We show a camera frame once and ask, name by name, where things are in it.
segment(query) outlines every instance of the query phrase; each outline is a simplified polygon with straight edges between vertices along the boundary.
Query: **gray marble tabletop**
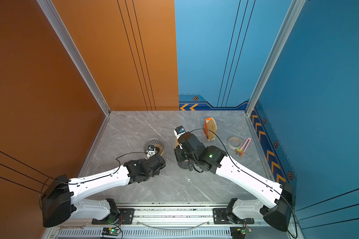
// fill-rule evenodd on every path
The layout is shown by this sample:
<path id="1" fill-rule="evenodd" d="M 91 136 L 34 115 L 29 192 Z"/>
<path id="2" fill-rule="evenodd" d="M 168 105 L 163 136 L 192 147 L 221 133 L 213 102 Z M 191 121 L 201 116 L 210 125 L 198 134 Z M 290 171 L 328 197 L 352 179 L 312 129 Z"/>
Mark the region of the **gray marble tabletop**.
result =
<path id="1" fill-rule="evenodd" d="M 113 198 L 116 202 L 229 202 L 231 198 L 243 200 L 255 197 L 234 184 L 210 172 L 198 173 L 181 169 L 174 155 L 174 129 L 182 125 L 186 131 L 202 128 L 206 118 L 213 117 L 217 123 L 217 135 L 229 154 L 245 167 L 266 177 L 265 168 L 254 143 L 250 143 L 243 157 L 227 145 L 231 136 L 242 140 L 253 137 L 242 111 L 113 111 L 100 139 L 85 176 L 110 170 L 118 166 L 116 157 L 134 151 L 143 151 L 145 142 L 151 138 L 163 141 L 163 158 L 166 167 L 160 175 L 140 184 L 116 187 L 92 195 L 89 199 Z M 205 144 L 223 149 L 216 138 L 208 141 L 202 130 L 193 132 Z M 129 160 L 144 158 L 143 154 L 121 157 L 121 164 Z"/>

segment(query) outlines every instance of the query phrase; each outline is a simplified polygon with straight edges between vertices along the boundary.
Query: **robotic arm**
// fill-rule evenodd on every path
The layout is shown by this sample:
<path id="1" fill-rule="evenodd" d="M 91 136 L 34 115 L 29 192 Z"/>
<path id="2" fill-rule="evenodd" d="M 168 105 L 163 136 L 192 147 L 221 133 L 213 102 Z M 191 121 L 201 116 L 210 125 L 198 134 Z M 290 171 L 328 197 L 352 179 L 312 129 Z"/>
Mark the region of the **robotic arm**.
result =
<path id="1" fill-rule="evenodd" d="M 259 201 L 249 202 L 232 199 L 226 209 L 230 222 L 237 224 L 244 218 L 252 215 L 258 218 L 259 215 L 272 227 L 287 231 L 294 205 L 294 187 L 291 184 L 281 185 L 266 179 L 239 164 L 220 148 L 205 147 L 182 126 L 177 127 L 174 134 L 179 143 L 174 151 L 180 167 L 192 171 L 197 166 L 201 172 L 209 171 L 227 178 L 258 198 Z"/>
<path id="2" fill-rule="evenodd" d="M 87 177 L 67 179 L 66 175 L 58 176 L 41 197 L 43 226 L 57 226 L 73 218 L 94 218 L 93 222 L 100 221 L 99 224 L 114 222 L 120 211 L 113 199 L 96 201 L 84 198 L 159 175 L 166 166 L 165 160 L 154 154 L 153 149 L 147 158 L 130 160 L 117 168 Z"/>

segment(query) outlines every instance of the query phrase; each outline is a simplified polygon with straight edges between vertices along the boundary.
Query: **brown wall panel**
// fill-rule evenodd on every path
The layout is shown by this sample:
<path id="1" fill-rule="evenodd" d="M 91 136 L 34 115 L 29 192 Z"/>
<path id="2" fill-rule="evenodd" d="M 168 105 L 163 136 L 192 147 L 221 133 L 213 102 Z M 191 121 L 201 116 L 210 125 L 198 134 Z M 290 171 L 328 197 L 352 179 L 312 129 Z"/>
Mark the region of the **brown wall panel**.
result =
<path id="1" fill-rule="evenodd" d="M 0 0 L 0 150 L 52 177 L 76 177 L 103 119 L 38 3 Z M 3 154 L 0 163 L 47 179 Z M 0 176 L 42 186 L 3 166 Z M 0 238 L 43 230 L 38 193 L 0 179 Z"/>
<path id="2" fill-rule="evenodd" d="M 178 109 L 174 0 L 53 3 L 111 110 Z"/>

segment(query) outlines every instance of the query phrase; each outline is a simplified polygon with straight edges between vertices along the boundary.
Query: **yellow chevron arrow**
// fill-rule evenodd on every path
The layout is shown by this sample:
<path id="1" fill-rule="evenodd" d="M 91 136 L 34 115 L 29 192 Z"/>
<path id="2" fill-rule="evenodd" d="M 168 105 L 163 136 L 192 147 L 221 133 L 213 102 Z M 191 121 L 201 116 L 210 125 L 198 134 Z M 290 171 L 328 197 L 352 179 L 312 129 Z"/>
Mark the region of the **yellow chevron arrow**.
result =
<path id="1" fill-rule="evenodd" d="M 269 155 L 273 155 L 275 157 L 275 155 L 273 154 L 273 152 L 271 151 L 267 151 L 267 161 L 269 161 Z"/>
<path id="2" fill-rule="evenodd" d="M 278 164 L 271 162 L 271 171 L 274 173 L 274 166 L 281 169 Z"/>
<path id="3" fill-rule="evenodd" d="M 185 107 L 187 107 L 188 104 L 184 104 L 180 109 L 185 111 L 186 109 L 184 109 Z"/>
<path id="4" fill-rule="evenodd" d="M 254 124 L 254 118 L 258 118 L 258 116 L 256 116 L 256 115 L 253 115 L 253 124 Z"/>
<path id="5" fill-rule="evenodd" d="M 266 135 L 263 131 L 259 131 L 259 142 L 261 141 L 261 135 Z"/>
<path id="6" fill-rule="evenodd" d="M 279 183 L 279 179 L 281 179 L 283 182 L 286 182 L 286 179 L 284 179 L 282 176 L 280 176 L 279 174 L 276 175 L 276 182 Z"/>
<path id="7" fill-rule="evenodd" d="M 255 123 L 255 132 L 258 132 L 258 126 L 262 126 L 260 123 Z"/>
<path id="8" fill-rule="evenodd" d="M 196 107 L 197 105 L 198 105 L 198 104 L 193 105 L 192 107 L 190 107 L 190 109 L 191 109 L 192 111 L 195 111 L 194 107 Z"/>

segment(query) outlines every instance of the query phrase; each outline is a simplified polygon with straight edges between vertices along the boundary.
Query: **blue wall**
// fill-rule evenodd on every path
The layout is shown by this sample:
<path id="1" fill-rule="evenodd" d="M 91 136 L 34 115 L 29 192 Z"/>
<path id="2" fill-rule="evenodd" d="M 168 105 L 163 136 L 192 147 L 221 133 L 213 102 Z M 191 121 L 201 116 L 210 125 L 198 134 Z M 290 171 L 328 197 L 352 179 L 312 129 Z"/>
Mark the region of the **blue wall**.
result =
<path id="1" fill-rule="evenodd" d="M 201 95 L 213 107 L 250 98 L 290 3 L 175 0 L 179 94 Z"/>
<path id="2" fill-rule="evenodd" d="M 359 188 L 359 0 L 306 1 L 259 104 L 297 177 L 306 239 L 359 238 L 359 219 L 340 222 L 359 205 L 337 210 L 359 190 L 320 203 Z"/>

